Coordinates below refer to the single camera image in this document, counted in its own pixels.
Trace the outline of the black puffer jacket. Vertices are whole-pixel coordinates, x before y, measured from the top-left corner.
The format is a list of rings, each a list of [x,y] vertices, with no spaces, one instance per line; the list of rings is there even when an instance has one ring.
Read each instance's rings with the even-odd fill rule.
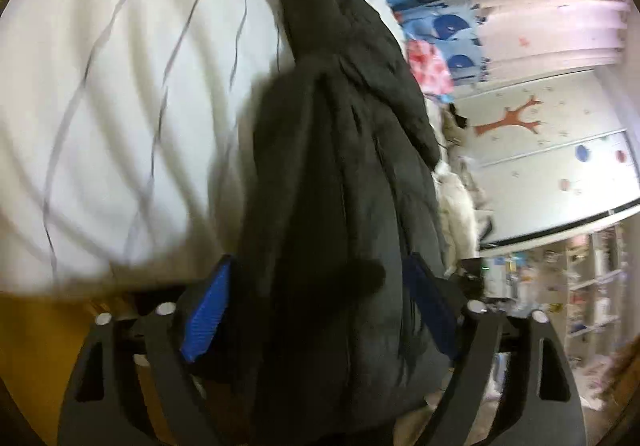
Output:
[[[259,102],[229,304],[205,357],[227,445],[338,445],[420,407],[447,367],[402,281],[446,241],[439,146],[364,0],[281,0],[294,66]]]

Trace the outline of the cream puffer coat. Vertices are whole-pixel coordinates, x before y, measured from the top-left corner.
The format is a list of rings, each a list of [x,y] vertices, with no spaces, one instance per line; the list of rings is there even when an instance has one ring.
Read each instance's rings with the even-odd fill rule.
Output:
[[[462,259],[480,256],[480,241],[492,230],[492,208],[468,159],[442,160],[432,176],[446,242],[445,275],[450,276]]]

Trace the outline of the cluttered shelf unit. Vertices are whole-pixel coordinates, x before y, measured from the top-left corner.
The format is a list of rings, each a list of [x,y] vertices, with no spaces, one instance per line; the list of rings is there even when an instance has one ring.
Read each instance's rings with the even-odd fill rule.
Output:
[[[489,285],[501,294],[511,288],[519,315],[547,314],[582,406],[610,406],[614,360],[639,333],[639,216],[483,243],[480,255],[498,269]]]

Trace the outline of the brown fur-trimmed coat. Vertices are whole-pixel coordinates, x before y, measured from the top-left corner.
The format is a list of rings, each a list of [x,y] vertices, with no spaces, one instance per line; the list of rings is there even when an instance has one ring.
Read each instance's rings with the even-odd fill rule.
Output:
[[[442,112],[442,135],[449,146],[462,147],[468,138],[469,121],[457,111],[454,103],[448,103],[440,109]]]

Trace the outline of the pink checkered cloth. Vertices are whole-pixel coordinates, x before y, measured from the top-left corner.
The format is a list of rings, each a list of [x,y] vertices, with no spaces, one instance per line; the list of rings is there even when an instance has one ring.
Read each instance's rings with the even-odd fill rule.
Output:
[[[454,90],[448,65],[437,47],[425,40],[409,39],[407,54],[411,73],[423,94],[443,96]]]

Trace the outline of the white striped duvet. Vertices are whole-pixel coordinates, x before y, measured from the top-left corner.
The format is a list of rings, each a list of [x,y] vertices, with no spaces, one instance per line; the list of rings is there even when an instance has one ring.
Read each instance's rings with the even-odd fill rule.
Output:
[[[292,63],[280,0],[9,0],[2,291],[205,275],[238,239],[256,102]]]

